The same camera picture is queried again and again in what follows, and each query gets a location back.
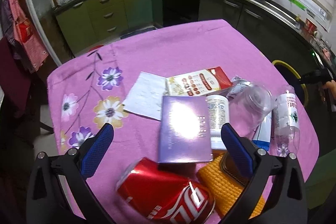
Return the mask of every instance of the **silver handle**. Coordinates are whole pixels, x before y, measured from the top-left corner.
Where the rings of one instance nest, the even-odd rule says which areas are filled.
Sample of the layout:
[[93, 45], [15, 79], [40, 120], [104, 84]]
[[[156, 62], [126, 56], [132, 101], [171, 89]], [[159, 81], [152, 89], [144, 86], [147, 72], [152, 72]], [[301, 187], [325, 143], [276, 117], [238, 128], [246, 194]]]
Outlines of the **silver handle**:
[[84, 3], [84, 1], [82, 1], [82, 2], [80, 2], [80, 3], [77, 3], [77, 4], [73, 5], [72, 8], [76, 8], [76, 7], [80, 6], [80, 5], [82, 5], [83, 3]]
[[245, 12], [247, 12], [249, 15], [252, 15], [253, 17], [257, 19], [263, 19], [261, 16], [255, 14], [254, 12], [251, 12], [250, 10], [245, 9]]
[[108, 32], [113, 32], [113, 31], [116, 30], [116, 28], [117, 28], [117, 27], [113, 27], [113, 28], [111, 28], [111, 29], [108, 29], [107, 31], [108, 31]]
[[224, 0], [224, 3], [227, 4], [227, 5], [230, 5], [230, 6], [232, 6], [232, 7], [235, 7], [235, 8], [239, 8], [239, 5], [234, 4], [234, 3], [232, 3], [232, 2], [229, 2], [229, 1], [227, 1], [227, 0]]
[[109, 13], [109, 14], [106, 14], [106, 15], [104, 15], [103, 17], [108, 18], [108, 17], [110, 17], [110, 16], [113, 16], [113, 14], [114, 14], [114, 12]]
[[107, 2], [107, 1], [109, 1], [109, 0], [100, 0], [99, 2], [103, 3], [103, 2]]

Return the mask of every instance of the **floral tablecloth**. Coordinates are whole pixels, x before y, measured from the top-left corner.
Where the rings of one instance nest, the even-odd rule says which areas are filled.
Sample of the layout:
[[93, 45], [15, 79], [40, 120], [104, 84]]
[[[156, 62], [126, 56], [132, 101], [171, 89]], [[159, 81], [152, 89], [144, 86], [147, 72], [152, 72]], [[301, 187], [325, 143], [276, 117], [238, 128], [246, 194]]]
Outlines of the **floral tablecloth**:
[[[115, 192], [129, 164], [144, 156], [157, 160], [160, 122], [127, 113], [122, 105], [140, 72], [170, 77], [216, 66], [229, 78], [239, 75], [264, 83], [271, 92], [286, 84], [263, 54], [224, 20], [172, 26], [114, 42], [70, 60], [48, 77], [49, 107], [60, 154], [79, 147], [105, 122], [114, 126], [114, 140], [87, 182], [117, 223], [149, 223]], [[298, 159], [306, 180], [318, 158], [319, 144], [300, 102], [298, 115], [304, 134]], [[269, 180], [265, 198], [271, 186]], [[76, 206], [74, 211], [81, 215]], [[218, 221], [214, 213], [207, 223]]]

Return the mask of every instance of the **hand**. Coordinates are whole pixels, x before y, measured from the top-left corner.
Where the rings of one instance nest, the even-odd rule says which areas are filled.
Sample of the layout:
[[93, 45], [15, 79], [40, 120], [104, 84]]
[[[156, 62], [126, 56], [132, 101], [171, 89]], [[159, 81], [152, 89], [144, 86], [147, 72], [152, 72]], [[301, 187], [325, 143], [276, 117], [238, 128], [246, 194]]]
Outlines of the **hand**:
[[334, 97], [336, 99], [336, 82], [334, 80], [326, 82], [323, 86], [323, 89], [329, 89]]

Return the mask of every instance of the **crushed red soda can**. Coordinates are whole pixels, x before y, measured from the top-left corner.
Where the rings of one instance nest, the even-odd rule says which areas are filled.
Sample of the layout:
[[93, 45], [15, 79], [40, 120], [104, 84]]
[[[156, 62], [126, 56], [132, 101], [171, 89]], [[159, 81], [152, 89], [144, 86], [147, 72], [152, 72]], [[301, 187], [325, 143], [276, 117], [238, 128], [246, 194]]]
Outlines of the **crushed red soda can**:
[[117, 183], [117, 192], [140, 214], [160, 223], [202, 224], [215, 207], [210, 191], [200, 183], [161, 171], [142, 158], [130, 165]]

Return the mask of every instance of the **blue gripper pad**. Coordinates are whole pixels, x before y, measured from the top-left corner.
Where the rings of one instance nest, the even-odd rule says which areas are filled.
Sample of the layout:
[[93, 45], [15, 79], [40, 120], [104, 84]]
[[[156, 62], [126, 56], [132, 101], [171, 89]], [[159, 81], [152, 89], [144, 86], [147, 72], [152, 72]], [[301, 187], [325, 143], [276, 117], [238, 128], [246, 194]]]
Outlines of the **blue gripper pad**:
[[93, 138], [88, 138], [79, 148], [81, 155], [80, 172], [87, 179], [92, 177], [110, 147], [114, 136], [113, 126], [106, 123]]
[[251, 145], [252, 149], [253, 145], [245, 142], [243, 145], [241, 141], [245, 140], [239, 137], [237, 132], [229, 123], [226, 123], [222, 126], [221, 138], [231, 158], [235, 162], [240, 174], [243, 177], [251, 178], [253, 175], [253, 158], [251, 153], [249, 153], [244, 145]]

